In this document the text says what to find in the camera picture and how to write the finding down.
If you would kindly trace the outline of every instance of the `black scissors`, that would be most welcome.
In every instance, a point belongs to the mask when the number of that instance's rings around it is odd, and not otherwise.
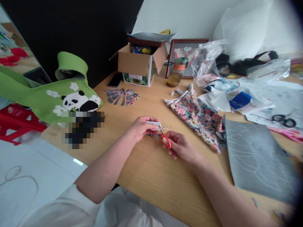
[[[282,125],[284,125],[285,127],[288,128],[293,128],[297,125],[296,121],[292,118],[287,118],[288,115],[283,115],[283,114],[276,114],[272,116],[272,121],[277,121],[277,122],[281,122]]]

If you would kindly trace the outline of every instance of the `black wall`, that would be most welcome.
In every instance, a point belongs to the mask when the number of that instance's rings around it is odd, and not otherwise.
[[[143,0],[0,0],[12,22],[52,81],[57,53],[67,51],[88,64],[88,83],[98,85],[117,69]]]

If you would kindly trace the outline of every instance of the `cardboard box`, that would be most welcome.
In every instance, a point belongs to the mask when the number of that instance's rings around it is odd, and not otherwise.
[[[144,87],[150,87],[156,72],[160,73],[167,57],[165,45],[159,47],[153,55],[132,53],[130,44],[118,53],[118,71],[123,73],[124,82]]]

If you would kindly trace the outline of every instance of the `wooden table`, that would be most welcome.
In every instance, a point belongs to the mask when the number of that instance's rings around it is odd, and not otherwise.
[[[131,106],[119,106],[107,101],[107,84],[114,73],[101,82],[94,90],[103,100],[104,105],[99,111],[105,112],[105,127],[94,133],[83,149],[71,150],[66,144],[62,144],[61,129],[57,126],[48,127],[42,134],[42,138],[62,149],[66,153],[90,165],[97,157],[105,152],[114,141],[122,135],[132,122],[139,116],[150,115],[160,119],[162,126],[172,127],[171,130],[183,133],[193,143],[204,157],[222,171],[233,184],[231,170],[228,161],[227,150],[222,154],[215,154],[183,121],[171,111],[164,103],[164,99],[173,99],[170,94],[175,88],[166,86],[166,79],[162,74],[157,75],[150,88],[133,86],[122,82],[119,88],[133,89],[141,95]],[[288,78],[288,81],[300,82],[296,78]],[[178,86],[186,91],[192,79],[183,79]],[[201,95],[201,88],[195,87],[197,96]],[[225,113],[226,118],[233,121],[247,122],[245,116],[239,113]],[[295,161],[302,161],[300,152],[302,145],[295,143],[284,136],[272,132],[279,144],[285,148]],[[197,177],[188,165],[181,160],[173,160],[162,149],[162,142],[155,142],[145,136],[136,144],[127,159],[125,166],[117,181],[118,184],[132,191],[139,197],[159,207],[189,226],[218,226],[220,222],[212,208],[212,205],[201,187]],[[279,218],[273,213],[277,209],[285,214],[291,207],[277,200],[239,189],[239,191],[253,204],[254,197],[259,209],[267,216],[279,223]]]

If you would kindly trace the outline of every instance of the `glass bottle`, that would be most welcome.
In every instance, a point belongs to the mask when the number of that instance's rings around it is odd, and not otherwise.
[[[184,70],[187,67],[188,58],[181,57],[175,60],[175,64],[173,69],[171,70],[168,79],[167,79],[167,86],[169,87],[176,87],[179,85],[181,78],[183,76]]]

